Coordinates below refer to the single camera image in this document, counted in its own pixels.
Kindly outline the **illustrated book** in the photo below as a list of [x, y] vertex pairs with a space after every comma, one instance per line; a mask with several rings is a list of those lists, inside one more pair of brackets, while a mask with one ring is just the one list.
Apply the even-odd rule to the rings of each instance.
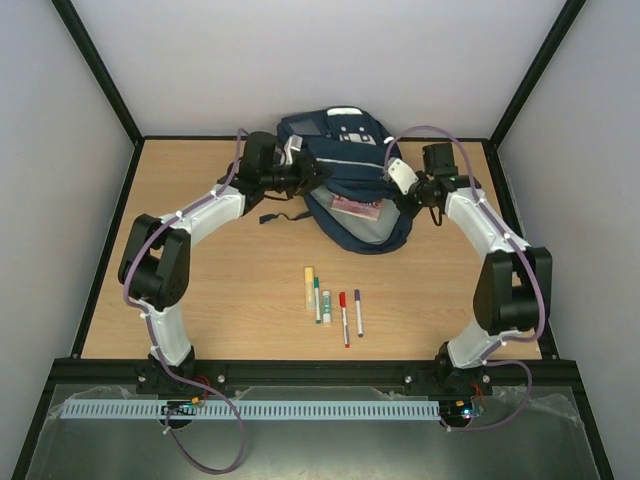
[[383, 200], [360, 202], [342, 196], [335, 196], [330, 209], [335, 212], [355, 216], [369, 221], [377, 221], [382, 210]]

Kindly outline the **navy blue student backpack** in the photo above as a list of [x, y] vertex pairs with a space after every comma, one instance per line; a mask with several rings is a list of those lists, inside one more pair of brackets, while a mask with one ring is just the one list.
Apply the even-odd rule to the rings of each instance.
[[[333, 171], [320, 187], [303, 196], [306, 210], [289, 221], [312, 218], [329, 239], [341, 248], [362, 255], [391, 253], [404, 246], [413, 221], [400, 213], [393, 197], [396, 187], [384, 179], [387, 143], [393, 137], [368, 112], [353, 106], [337, 106], [284, 117], [277, 125], [282, 143], [291, 135], [303, 138], [303, 146]], [[382, 199], [377, 221], [335, 212], [335, 196], [360, 202]]]

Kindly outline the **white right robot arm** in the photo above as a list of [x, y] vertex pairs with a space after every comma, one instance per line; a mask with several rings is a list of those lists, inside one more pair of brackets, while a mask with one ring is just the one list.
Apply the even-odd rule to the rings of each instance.
[[411, 216], [427, 208], [437, 226], [447, 217], [482, 259], [472, 320], [444, 345], [444, 361], [436, 367], [438, 384], [450, 392], [466, 385], [471, 368], [485, 365], [497, 349], [538, 340], [549, 316], [552, 276], [550, 252], [532, 247], [507, 225], [473, 175], [467, 153], [467, 173], [459, 173], [454, 148], [464, 150], [459, 142], [424, 147], [418, 172], [397, 157], [386, 159], [398, 208]]

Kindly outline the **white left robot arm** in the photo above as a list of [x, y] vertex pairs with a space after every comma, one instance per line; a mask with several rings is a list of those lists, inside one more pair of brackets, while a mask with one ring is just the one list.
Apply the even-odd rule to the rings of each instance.
[[302, 138], [285, 142], [267, 132], [240, 131], [235, 158], [203, 196], [161, 217], [138, 216], [118, 269], [124, 302], [136, 308], [148, 329], [150, 354], [178, 367], [194, 354], [182, 319], [181, 301], [190, 280], [193, 248], [218, 228], [249, 213], [269, 192], [304, 196], [331, 175]]

